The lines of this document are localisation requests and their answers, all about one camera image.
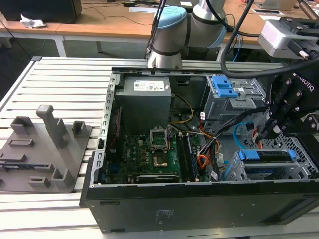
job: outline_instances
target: white label sticker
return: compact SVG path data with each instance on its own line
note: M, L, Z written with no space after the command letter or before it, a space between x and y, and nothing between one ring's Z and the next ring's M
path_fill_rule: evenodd
M224 154L222 153L218 154L217 162L224 163Z
M164 81L134 81L135 91L165 91Z
M182 6L193 6L193 5L191 4L191 2L188 2L188 1L181 1L180 4L181 4Z
M205 117L206 117L206 113L203 112L203 111L201 111L201 112L200 112L200 119L201 119L201 120L205 120Z
M214 170L211 171L211 176L213 177L213 179L218 181L218 175L217 175L217 173L214 172Z
M244 89L242 87L238 87L238 88L234 88L235 91L241 91L241 92L245 92Z

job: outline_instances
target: metal slotted table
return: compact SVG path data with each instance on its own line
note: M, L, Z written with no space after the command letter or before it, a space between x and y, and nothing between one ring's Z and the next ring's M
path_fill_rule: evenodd
M87 162L97 144L103 105L112 66L143 67L144 60L50 58L31 61L0 103L0 149L13 130L16 116L35 114L40 104L51 104L55 117L66 124L83 120L93 127L75 186L69 194L28 194L0 192L0 238L2 239L212 239L251 236L251 238L318 238L319 208L283 226L233 227L102 234L89 209L79 207ZM184 68L219 70L219 63L184 61ZM231 63L232 70L265 70L279 67L267 63Z

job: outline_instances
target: computer monitor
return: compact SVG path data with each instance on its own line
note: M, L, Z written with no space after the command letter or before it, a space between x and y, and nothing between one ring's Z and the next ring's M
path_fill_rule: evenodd
M297 3L297 0L265 0L262 3L256 3L261 9L289 11Z

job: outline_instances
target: blue latch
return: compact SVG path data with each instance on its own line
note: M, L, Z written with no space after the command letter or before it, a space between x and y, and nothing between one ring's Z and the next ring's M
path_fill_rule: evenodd
M245 158L246 158L242 151L238 152L238 156L239 156L240 160L245 160Z
M226 76L212 76L212 83L219 97L238 97L238 93Z
M291 161L295 161L297 159L297 156L296 156L296 154L295 154L295 152L293 150L289 149L288 150L288 154L289 154L289 156L291 158Z
M260 160L259 154L255 150L241 150L238 155L240 160Z

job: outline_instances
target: connector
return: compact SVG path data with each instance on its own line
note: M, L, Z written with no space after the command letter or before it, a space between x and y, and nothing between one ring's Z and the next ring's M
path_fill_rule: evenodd
M248 122L246 123L246 128L248 131L251 131L254 129L254 123L253 122Z

